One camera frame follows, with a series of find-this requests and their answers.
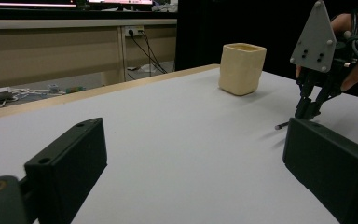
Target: beige cup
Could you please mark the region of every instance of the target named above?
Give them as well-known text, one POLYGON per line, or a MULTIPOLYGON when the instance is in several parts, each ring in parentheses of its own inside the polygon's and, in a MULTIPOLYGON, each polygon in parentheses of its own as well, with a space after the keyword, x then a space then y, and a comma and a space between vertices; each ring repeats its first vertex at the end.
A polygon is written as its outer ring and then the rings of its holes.
POLYGON ((220 89, 234 95, 245 95, 258 88, 267 49, 236 43, 223 46, 220 62, 220 89))

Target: white table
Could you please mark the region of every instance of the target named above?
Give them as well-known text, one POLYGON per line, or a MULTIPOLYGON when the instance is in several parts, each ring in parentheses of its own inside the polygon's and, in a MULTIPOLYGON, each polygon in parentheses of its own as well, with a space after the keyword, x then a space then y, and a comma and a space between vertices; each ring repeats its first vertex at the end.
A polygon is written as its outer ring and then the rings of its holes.
MULTIPOLYGON (((218 88, 218 66, 203 69, 3 109, 0 175, 23 178, 33 155, 101 117, 108 166, 75 224, 337 224, 282 162, 287 129, 274 126, 294 115, 296 82, 263 72, 258 90, 238 97, 218 88)), ((321 111, 314 121, 358 143, 357 97, 321 111)))

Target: power outlet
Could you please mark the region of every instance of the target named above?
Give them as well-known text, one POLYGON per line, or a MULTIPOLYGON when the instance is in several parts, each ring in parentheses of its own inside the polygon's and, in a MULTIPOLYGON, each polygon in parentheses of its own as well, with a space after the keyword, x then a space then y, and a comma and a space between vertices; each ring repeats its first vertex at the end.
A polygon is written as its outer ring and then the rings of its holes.
POLYGON ((138 26, 125 26, 125 32, 126 32, 126 36, 131 36, 130 35, 130 30, 133 31, 133 35, 142 35, 142 31, 144 30, 143 25, 138 25, 138 26))

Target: cup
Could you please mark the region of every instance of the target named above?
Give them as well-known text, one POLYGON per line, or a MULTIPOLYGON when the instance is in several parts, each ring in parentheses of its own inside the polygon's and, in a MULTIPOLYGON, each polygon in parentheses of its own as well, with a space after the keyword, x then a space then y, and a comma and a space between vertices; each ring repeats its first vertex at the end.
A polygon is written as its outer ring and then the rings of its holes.
POLYGON ((251 44, 224 45, 220 62, 220 89, 238 96, 256 91, 266 53, 266 48, 251 44))

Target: desk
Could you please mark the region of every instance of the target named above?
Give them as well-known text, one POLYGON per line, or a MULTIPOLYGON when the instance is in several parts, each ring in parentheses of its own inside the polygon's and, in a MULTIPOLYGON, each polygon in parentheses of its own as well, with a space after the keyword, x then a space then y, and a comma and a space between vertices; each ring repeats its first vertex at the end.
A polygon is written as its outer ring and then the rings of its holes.
POLYGON ((171 14, 0 9, 0 87, 100 72, 102 85, 123 82, 127 66, 148 63, 127 25, 143 25, 158 60, 173 61, 171 14))
MULTIPOLYGON (((33 155, 101 117, 108 165, 74 224, 337 224, 282 162, 286 129, 274 127, 295 113, 296 82, 263 72, 238 97, 218 78, 208 65, 0 109, 0 175, 23 178, 33 155)), ((358 143, 358 98, 315 121, 358 143)))

